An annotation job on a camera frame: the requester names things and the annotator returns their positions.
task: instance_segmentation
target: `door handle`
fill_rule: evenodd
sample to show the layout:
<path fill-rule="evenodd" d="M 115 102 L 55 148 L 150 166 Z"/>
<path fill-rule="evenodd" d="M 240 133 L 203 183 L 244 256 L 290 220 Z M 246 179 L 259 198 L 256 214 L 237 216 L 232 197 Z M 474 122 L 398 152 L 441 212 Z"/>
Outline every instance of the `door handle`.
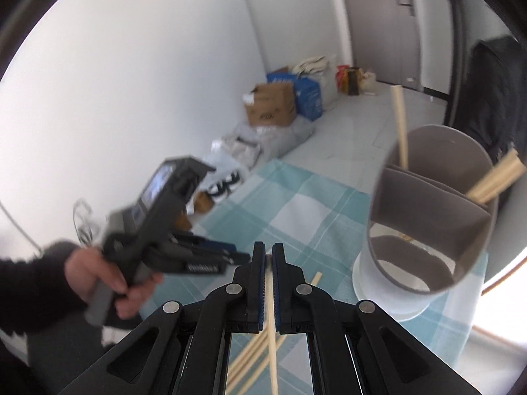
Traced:
<path fill-rule="evenodd" d="M 409 8 L 410 16 L 415 18 L 414 0 L 408 0 L 408 3 L 399 3 L 399 6 L 404 6 L 404 7 Z"/>

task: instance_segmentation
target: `cable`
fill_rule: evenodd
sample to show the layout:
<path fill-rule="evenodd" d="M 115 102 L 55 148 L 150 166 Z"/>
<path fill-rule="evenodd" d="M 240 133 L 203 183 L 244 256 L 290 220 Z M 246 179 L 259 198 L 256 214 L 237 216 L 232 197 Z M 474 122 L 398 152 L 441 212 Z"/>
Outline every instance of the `cable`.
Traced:
<path fill-rule="evenodd" d="M 99 226 L 90 220 L 92 213 L 91 206 L 83 198 L 73 204 L 73 225 L 78 241 L 85 247 L 90 247 L 99 234 Z"/>
<path fill-rule="evenodd" d="M 21 228 L 19 226 L 19 224 L 15 221 L 15 219 L 11 216 L 11 214 L 9 213 L 9 211 L 7 211 L 7 209 L 5 208 L 4 204 L 2 203 L 2 201 L 0 200 L 0 209 L 2 210 L 2 212 L 5 214 L 5 216 L 7 217 L 7 219 L 9 221 L 11 221 L 11 224 L 13 224 L 15 226 L 15 228 L 20 232 L 20 234 L 25 237 L 25 239 L 31 243 L 36 249 L 38 252 L 42 253 L 42 249 L 39 247 L 39 244 L 37 244 L 32 238 L 30 235 L 27 234 L 27 232 Z"/>

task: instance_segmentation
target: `bamboo stick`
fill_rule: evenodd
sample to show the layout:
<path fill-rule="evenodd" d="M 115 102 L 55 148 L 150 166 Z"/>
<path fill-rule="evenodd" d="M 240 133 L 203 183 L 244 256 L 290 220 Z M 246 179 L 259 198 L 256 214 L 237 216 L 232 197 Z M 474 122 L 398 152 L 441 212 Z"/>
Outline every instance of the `bamboo stick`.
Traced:
<path fill-rule="evenodd" d="M 278 339 L 276 341 L 276 349 L 279 349 L 280 346 L 284 344 L 285 340 L 286 340 L 285 335 L 278 336 Z M 264 372 L 265 368 L 267 368 L 267 365 L 269 365 L 269 354 L 265 355 L 265 358 L 262 360 L 262 362 L 260 362 L 255 372 L 252 373 L 252 375 L 243 384 L 243 386 L 238 391 L 238 395 L 243 395 L 245 392 L 247 392 L 250 389 L 250 387 L 258 380 L 260 375 Z"/>
<path fill-rule="evenodd" d="M 227 370 L 227 385 L 246 367 L 247 361 L 260 351 L 261 346 L 267 347 L 265 340 L 267 340 L 267 326 L 264 326 L 264 329 L 247 343 L 244 350 L 238 354 L 233 364 L 229 366 Z"/>
<path fill-rule="evenodd" d="M 502 167 L 507 167 L 511 161 L 518 156 L 518 152 L 515 149 L 509 150 L 503 159 L 501 159 L 485 176 L 479 180 L 466 194 L 467 197 L 473 198 L 481 195 L 482 189 L 488 183 L 489 179 L 492 179 L 496 175 L 496 172 L 500 171 Z"/>
<path fill-rule="evenodd" d="M 486 195 L 480 198 L 480 203 L 487 203 L 491 201 L 501 192 L 509 188 L 514 182 L 516 182 L 516 180 L 518 180 L 518 178 L 525 174 L 526 171 L 527 168 L 523 164 L 515 166 L 514 170 L 512 172 L 509 172 L 507 178 L 503 179 L 499 185 L 494 187 L 491 191 L 487 192 Z"/>
<path fill-rule="evenodd" d="M 402 86 L 391 86 L 392 104 L 395 112 L 397 135 L 399 136 L 399 161 L 402 169 L 408 169 L 408 136 L 406 134 L 406 108 Z"/>
<path fill-rule="evenodd" d="M 255 364 L 258 358 L 262 356 L 262 354 L 265 352 L 266 349 L 268 349 L 269 345 L 267 343 L 267 339 L 263 337 L 262 341 L 263 341 L 262 344 L 260 344 L 257 350 L 252 354 L 252 356 L 247 359 L 247 362 L 243 363 L 243 366 L 240 372 L 231 378 L 227 377 L 227 388 L 225 389 L 226 395 L 230 394 L 234 390 L 234 388 L 241 381 L 241 379 L 244 378 L 244 376 L 251 369 L 251 367 Z"/>
<path fill-rule="evenodd" d="M 275 334 L 275 299 L 272 286 L 271 260 L 265 269 L 265 308 L 267 309 L 267 340 L 269 346 L 269 375 L 271 377 L 271 395 L 278 395 L 278 370 L 276 364 L 276 334 Z"/>
<path fill-rule="evenodd" d="M 521 163 L 520 159 L 517 157 L 514 158 L 514 160 L 508 162 L 506 165 L 502 165 L 495 173 L 494 176 L 491 177 L 491 179 L 487 180 L 487 182 L 480 187 L 479 191 L 476 193 L 475 197 L 478 199 L 479 203 L 485 203 L 482 202 L 482 199 L 486 197 L 490 192 L 499 189 L 500 186 L 506 184 L 508 180 L 514 176 L 514 174 L 518 171 L 521 171 L 521 168 L 523 167 L 523 163 Z"/>
<path fill-rule="evenodd" d="M 311 281 L 311 285 L 317 286 L 318 282 L 321 279 L 321 277 L 322 277 L 322 273 L 317 272 L 315 274 L 313 280 Z M 276 349 L 279 349 L 280 346 L 282 346 L 282 344 L 284 343 L 285 339 L 286 339 L 285 335 L 278 336 L 277 341 L 276 341 Z M 249 388 L 254 384 L 254 382 L 256 382 L 256 380 L 263 373 L 263 371 L 265 370 L 265 368 L 267 367 L 268 364 L 269 364 L 269 355 L 267 354 L 265 356 L 265 358 L 262 360 L 262 362 L 260 363 L 260 365 L 258 365 L 256 370 L 252 373 L 252 375 L 243 384 L 243 386 L 241 387 L 240 391 L 238 392 L 238 395 L 243 395 L 245 392 L 247 392 L 249 390 Z"/>

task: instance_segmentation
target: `small screen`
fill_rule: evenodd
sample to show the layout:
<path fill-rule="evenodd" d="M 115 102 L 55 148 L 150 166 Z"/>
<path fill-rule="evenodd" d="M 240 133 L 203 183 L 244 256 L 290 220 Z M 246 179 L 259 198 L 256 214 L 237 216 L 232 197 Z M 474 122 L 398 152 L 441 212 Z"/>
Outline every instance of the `small screen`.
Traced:
<path fill-rule="evenodd" d="M 174 162 L 165 163 L 157 170 L 148 187 L 144 189 L 141 195 L 141 202 L 147 210 L 152 207 L 157 195 L 163 189 L 175 169 L 176 164 Z"/>

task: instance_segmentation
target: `door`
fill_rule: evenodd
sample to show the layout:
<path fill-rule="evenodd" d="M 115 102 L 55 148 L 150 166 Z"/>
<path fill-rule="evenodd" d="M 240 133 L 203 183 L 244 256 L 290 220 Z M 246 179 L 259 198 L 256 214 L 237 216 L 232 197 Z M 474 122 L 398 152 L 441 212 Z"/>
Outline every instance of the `door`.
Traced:
<path fill-rule="evenodd" d="M 354 63 L 386 83 L 418 89 L 420 42 L 414 0 L 345 0 Z"/>

